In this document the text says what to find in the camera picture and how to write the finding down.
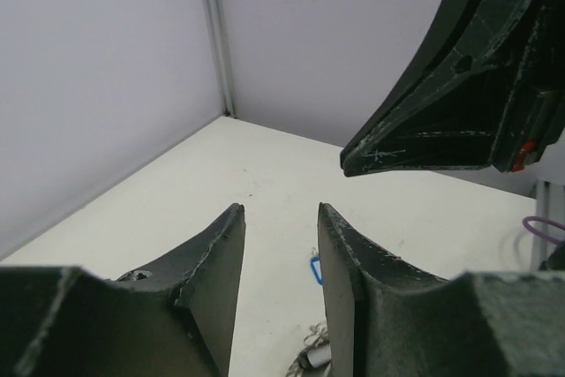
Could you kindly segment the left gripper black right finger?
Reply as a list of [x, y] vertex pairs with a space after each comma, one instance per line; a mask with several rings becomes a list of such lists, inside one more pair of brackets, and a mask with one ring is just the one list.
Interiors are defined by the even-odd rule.
[[561, 376], [564, 274], [429, 274], [318, 212], [336, 376]]

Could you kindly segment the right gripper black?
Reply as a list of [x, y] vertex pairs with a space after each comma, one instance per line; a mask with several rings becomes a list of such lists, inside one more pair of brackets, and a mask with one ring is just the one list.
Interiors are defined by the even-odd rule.
[[441, 0], [418, 51], [340, 155], [348, 177], [519, 172], [564, 128], [564, 0]]

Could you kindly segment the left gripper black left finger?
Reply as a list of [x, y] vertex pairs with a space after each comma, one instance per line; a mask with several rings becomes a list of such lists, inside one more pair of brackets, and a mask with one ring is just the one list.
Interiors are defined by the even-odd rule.
[[1, 270], [4, 376], [225, 376], [245, 210], [116, 280], [80, 267]]

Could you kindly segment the metal keyring holder with rings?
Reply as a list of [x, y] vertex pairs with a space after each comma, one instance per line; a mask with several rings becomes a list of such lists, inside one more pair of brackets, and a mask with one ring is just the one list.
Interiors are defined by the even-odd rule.
[[321, 321], [309, 327], [304, 347], [289, 366], [286, 377], [323, 376], [331, 374], [332, 353], [328, 325]]

